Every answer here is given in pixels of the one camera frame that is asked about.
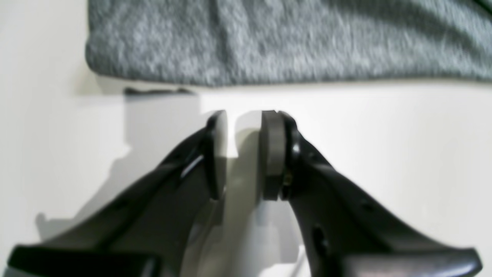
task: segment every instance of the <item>gray knit cloth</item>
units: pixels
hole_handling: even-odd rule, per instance
[[[492,0],[89,0],[86,58],[128,79],[224,86],[492,80]]]

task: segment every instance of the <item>white backdrop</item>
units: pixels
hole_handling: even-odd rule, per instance
[[[379,81],[130,97],[125,87],[172,86],[90,72],[86,5],[0,0],[0,270],[14,244],[80,222],[204,126],[211,111],[225,109],[224,222],[185,271],[308,276],[290,207],[254,205],[254,111],[277,109],[392,212],[443,243],[477,247],[479,276],[492,273],[492,84]]]

